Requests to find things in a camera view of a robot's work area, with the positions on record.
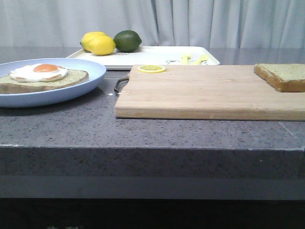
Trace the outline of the light blue round plate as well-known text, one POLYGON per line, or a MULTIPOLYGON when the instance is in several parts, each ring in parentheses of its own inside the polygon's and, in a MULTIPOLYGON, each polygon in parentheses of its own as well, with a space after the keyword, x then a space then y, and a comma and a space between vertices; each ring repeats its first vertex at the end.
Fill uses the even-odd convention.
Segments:
POLYGON ((36 63, 49 63, 65 67, 67 69, 83 70, 89 74, 89 80, 81 84, 50 91, 25 94, 1 94, 1 107, 35 107, 65 102, 85 95, 95 89, 102 82, 102 79, 106 73, 106 67, 97 62, 74 58, 41 58, 2 63, 0 65, 0 75, 3 77, 11 70, 36 63))

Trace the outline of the bread slice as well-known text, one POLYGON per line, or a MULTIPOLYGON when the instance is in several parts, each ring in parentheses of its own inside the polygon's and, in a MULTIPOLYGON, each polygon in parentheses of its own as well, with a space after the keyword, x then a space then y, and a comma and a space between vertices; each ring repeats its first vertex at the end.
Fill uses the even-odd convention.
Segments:
POLYGON ((299 63, 257 63, 254 73, 264 79, 276 91, 283 93, 305 92, 305 65, 299 63))
POLYGON ((18 82, 10 76, 5 75, 0 78, 0 93, 1 94, 23 94, 55 90, 65 88, 89 80, 89 73, 81 70, 68 70, 67 76, 56 81, 49 82, 18 82))

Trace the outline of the fried egg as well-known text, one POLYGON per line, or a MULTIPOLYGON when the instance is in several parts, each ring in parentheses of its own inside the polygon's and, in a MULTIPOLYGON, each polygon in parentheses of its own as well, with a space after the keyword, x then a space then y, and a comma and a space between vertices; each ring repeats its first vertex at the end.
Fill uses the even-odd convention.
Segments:
POLYGON ((51 82, 66 77, 68 70, 53 64, 34 64, 17 68, 9 73, 18 82, 51 82))

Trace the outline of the white rectangular tray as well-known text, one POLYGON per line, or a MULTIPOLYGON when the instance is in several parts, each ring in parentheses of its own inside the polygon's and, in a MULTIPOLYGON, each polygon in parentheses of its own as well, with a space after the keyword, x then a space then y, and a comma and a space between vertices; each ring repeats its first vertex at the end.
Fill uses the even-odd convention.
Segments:
POLYGON ((189 54, 189 63, 197 61, 202 55, 207 56, 207 61, 202 65, 219 65, 205 48, 196 46, 141 46, 138 50, 126 53, 114 51, 112 54, 98 56, 83 49, 69 55, 69 58, 88 60, 100 63, 108 70, 130 70, 133 65, 179 65, 183 54, 189 54))

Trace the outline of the lemon slice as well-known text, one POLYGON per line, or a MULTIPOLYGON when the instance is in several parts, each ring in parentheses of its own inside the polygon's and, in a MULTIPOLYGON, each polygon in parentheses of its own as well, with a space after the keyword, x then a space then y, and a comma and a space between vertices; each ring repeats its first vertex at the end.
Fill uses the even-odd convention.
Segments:
POLYGON ((161 65, 141 65, 138 67, 138 71, 143 73, 162 73, 166 71, 166 68, 161 65))

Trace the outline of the green lime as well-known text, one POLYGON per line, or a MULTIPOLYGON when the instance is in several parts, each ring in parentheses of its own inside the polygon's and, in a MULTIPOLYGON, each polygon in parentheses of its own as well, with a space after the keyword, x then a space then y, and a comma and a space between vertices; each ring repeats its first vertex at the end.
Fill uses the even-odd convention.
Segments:
POLYGON ((133 52, 139 48, 142 40, 139 34, 132 30, 125 30, 114 36, 117 50, 121 52, 133 52))

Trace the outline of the front yellow lemon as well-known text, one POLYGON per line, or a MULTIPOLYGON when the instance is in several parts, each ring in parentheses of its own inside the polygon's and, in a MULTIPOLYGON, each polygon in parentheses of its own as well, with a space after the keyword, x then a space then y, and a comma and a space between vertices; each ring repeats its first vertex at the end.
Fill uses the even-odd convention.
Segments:
POLYGON ((96 36, 88 42, 87 48, 93 54, 108 55, 115 50, 116 44, 109 36, 96 36))

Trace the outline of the yellow lemon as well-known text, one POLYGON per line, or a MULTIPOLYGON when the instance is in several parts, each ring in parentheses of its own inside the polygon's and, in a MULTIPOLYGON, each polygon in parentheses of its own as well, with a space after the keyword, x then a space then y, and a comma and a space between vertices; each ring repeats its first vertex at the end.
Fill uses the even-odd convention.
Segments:
POLYGON ((87 48, 93 54, 108 55, 115 50, 116 44, 109 36, 96 36, 88 42, 87 48))
POLYGON ((91 31, 86 33, 85 35, 83 35, 81 41, 80 41, 80 45, 82 46, 82 48, 85 51, 89 51, 88 50, 88 43, 89 41, 94 38, 94 37, 98 37, 98 36, 107 36, 106 33, 102 32, 102 31, 91 31))

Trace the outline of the wooden cutting board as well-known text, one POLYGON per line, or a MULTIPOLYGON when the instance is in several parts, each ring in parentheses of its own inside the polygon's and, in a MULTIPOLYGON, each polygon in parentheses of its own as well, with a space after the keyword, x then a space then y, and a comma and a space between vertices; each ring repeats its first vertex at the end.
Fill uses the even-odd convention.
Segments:
POLYGON ((251 65, 133 66, 114 109, 119 118, 303 121, 305 95, 276 91, 251 65))

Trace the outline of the rear yellow lemon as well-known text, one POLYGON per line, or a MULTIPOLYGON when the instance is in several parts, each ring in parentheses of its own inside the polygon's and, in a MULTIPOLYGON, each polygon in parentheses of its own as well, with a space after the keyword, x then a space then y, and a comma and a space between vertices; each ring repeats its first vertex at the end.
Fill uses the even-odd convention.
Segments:
POLYGON ((88 43, 89 41, 94 38, 94 37, 98 37, 98 36, 107 36, 106 33, 102 32, 102 31, 91 31, 86 33, 85 35, 83 35, 81 41, 80 41, 80 45, 82 46, 82 48, 85 51, 89 51, 88 50, 88 43))

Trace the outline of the white curtain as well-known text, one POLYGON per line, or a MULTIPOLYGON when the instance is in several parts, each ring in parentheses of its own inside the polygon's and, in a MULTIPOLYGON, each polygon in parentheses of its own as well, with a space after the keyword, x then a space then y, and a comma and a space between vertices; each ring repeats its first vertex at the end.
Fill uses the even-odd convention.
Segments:
POLYGON ((90 31, 145 46, 304 48, 302 0, 3 0, 1 46, 76 47, 90 31))

